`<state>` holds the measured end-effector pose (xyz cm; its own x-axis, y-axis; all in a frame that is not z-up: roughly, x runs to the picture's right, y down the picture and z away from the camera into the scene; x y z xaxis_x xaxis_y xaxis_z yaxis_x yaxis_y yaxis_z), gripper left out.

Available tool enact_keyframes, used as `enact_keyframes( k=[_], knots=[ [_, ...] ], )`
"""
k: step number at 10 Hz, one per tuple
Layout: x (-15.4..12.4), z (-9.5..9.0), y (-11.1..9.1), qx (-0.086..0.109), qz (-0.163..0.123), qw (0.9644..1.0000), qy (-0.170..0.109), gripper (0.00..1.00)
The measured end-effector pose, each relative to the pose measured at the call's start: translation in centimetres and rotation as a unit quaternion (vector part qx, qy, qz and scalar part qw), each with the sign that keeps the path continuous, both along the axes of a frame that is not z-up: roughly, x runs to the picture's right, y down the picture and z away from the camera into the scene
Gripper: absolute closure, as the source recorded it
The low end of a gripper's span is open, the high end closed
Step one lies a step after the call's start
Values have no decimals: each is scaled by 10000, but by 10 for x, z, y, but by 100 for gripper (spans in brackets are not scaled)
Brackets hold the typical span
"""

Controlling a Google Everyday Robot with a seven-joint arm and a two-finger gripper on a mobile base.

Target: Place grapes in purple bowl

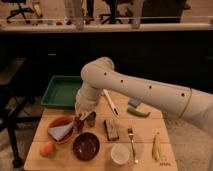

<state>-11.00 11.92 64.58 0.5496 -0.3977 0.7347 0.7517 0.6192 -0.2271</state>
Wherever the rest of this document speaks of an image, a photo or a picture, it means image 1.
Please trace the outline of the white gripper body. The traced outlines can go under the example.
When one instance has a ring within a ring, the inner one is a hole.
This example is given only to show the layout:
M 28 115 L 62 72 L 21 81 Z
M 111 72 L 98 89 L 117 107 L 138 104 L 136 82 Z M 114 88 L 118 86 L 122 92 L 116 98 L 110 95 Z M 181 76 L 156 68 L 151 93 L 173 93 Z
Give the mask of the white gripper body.
M 101 92 L 101 89 L 94 88 L 87 83 L 83 83 L 76 95 L 76 114 L 85 114 L 93 111 L 99 103 Z

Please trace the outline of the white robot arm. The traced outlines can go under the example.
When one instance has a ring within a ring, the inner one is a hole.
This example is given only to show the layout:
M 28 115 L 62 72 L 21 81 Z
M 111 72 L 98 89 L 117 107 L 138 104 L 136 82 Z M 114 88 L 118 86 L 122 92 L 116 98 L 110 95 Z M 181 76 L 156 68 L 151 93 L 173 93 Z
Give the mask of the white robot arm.
M 213 94 L 193 88 L 120 74 L 108 57 L 83 66 L 76 95 L 77 114 L 93 111 L 104 89 L 112 90 L 163 112 L 173 114 L 206 132 L 213 139 Z

